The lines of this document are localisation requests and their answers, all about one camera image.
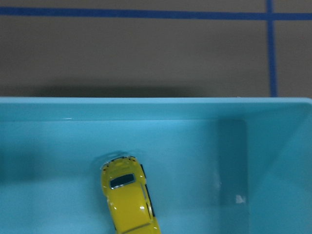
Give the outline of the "yellow beetle toy car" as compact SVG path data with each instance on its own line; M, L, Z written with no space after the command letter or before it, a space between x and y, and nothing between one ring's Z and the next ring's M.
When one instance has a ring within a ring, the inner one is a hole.
M101 168L101 188L117 234L160 234L142 164L134 156L114 158Z

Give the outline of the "light blue plastic bin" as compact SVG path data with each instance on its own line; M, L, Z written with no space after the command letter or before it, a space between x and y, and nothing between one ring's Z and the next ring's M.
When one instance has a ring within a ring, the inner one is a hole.
M0 100L0 231L112 234L100 169L143 165L164 234L309 234L309 98Z

